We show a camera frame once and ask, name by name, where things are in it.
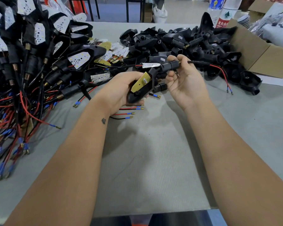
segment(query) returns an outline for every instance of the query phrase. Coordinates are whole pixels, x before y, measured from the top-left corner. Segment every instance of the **white bottle in box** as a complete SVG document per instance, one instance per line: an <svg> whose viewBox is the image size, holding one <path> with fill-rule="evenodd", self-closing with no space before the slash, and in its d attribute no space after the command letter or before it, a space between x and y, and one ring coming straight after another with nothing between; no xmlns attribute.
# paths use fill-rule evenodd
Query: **white bottle in box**
<svg viewBox="0 0 283 226"><path fill-rule="evenodd" d="M225 0L211 0L211 3L208 7L208 13L210 14L212 18L214 27L216 26L216 23L220 16L224 2Z"/></svg>
<svg viewBox="0 0 283 226"><path fill-rule="evenodd" d="M216 28L225 28L236 14L242 0L226 0L220 13Z"/></svg>

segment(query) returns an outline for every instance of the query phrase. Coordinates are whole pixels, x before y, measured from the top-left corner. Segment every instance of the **blue bottle label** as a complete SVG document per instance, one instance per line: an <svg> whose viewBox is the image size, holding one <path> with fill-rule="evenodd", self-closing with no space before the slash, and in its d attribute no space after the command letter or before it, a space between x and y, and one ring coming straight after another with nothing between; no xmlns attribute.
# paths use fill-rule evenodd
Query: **blue bottle label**
<svg viewBox="0 0 283 226"><path fill-rule="evenodd" d="M211 0L209 8L211 9L222 9L225 0Z"/></svg>

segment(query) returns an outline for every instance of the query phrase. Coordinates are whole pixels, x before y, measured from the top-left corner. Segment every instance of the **person's left hand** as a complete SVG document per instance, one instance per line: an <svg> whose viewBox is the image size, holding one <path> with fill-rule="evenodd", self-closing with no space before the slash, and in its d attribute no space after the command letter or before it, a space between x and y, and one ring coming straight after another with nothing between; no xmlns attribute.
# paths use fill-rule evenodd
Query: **person's left hand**
<svg viewBox="0 0 283 226"><path fill-rule="evenodd" d="M123 105L128 105L127 94L129 85L138 80L143 72L122 72L111 79L94 97L100 101L102 106L109 110L110 115L115 114ZM134 105L142 105L144 100L140 100Z"/></svg>

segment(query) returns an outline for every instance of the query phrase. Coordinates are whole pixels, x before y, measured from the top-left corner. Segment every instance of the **person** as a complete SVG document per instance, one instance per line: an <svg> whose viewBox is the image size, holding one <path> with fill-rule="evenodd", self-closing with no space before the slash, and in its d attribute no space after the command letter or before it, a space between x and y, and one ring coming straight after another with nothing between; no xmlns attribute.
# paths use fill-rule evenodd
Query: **person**
<svg viewBox="0 0 283 226"><path fill-rule="evenodd" d="M226 122L187 57L168 57L169 61L176 59L181 61L178 75L170 71L166 83L195 133L211 189L227 225L283 226L283 181ZM91 99L5 226L90 224L109 116L126 104L130 83L142 74L120 73ZM208 132L214 133L210 141Z"/></svg>

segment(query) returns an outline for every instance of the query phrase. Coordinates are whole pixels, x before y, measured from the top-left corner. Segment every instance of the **gray table surface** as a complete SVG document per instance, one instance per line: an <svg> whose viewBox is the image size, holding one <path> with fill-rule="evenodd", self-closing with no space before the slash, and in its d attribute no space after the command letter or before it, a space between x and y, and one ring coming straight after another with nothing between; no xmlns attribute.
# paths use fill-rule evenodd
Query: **gray table surface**
<svg viewBox="0 0 283 226"><path fill-rule="evenodd" d="M112 42L117 42L127 29L140 31L156 26L168 31L195 26L109 22L92 25L94 37ZM252 96L233 86L232 96L226 93L221 78L206 83L212 101L228 123L283 179L283 87L262 84L261 92ZM49 121L63 129L42 125L38 137L30 143L31 154L21 158L11 178L0 181L0 223L7 219L75 125L88 103L84 100L73 108L79 97L80 94L56 106ZM163 92L161 99L147 98L144 107L136 111L133 119L109 120L94 217L216 208L185 114L169 92Z"/></svg>

